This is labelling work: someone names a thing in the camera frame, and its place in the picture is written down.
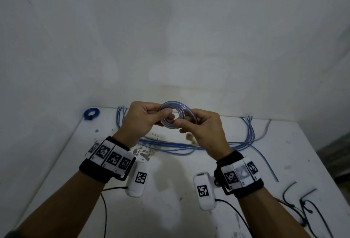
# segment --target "table surface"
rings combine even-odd
[[[116,109],[99,109],[99,117],[81,121],[21,221],[77,172],[94,141],[101,142],[116,132]],[[245,139],[246,125],[240,118],[221,117],[221,120],[228,141]],[[267,120],[253,119],[256,137],[263,133],[266,123]],[[189,143],[185,134],[159,126],[148,136]],[[260,169],[265,187],[273,196],[281,198],[286,187],[297,181],[288,191],[287,200],[299,206],[299,198],[317,188],[308,198],[318,206],[334,237],[349,236],[350,208],[296,122],[272,121],[266,136],[253,145],[269,161],[279,183],[252,148],[242,154],[249,156]],[[218,203],[212,211],[199,208],[193,176],[201,171],[213,175],[216,168],[215,161],[206,152],[174,156],[141,146],[132,148],[132,152],[137,160],[151,167],[150,177],[141,198],[128,197],[123,189],[103,193],[107,204],[106,237],[250,237],[242,220],[227,204]],[[124,185],[125,182],[112,178],[105,188]],[[215,195],[241,213],[233,195],[225,196],[221,189],[215,189]],[[317,236],[329,237],[318,215],[309,214],[308,218]],[[100,198],[79,237],[103,237],[104,222]]]

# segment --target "coiled tube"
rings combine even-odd
[[[191,111],[190,108],[188,108],[185,104],[178,102],[178,101],[167,101],[165,103],[163,103],[160,107],[159,107],[159,111],[163,110],[165,108],[172,108],[178,111],[179,113],[179,118],[181,119],[185,119],[185,116],[189,116],[191,117],[193,120],[193,122],[195,124],[198,124],[197,121],[197,117],[195,116],[195,114]],[[161,121],[161,123],[169,128],[169,129],[175,129],[176,126],[170,122],[168,119],[164,119],[163,121]]]

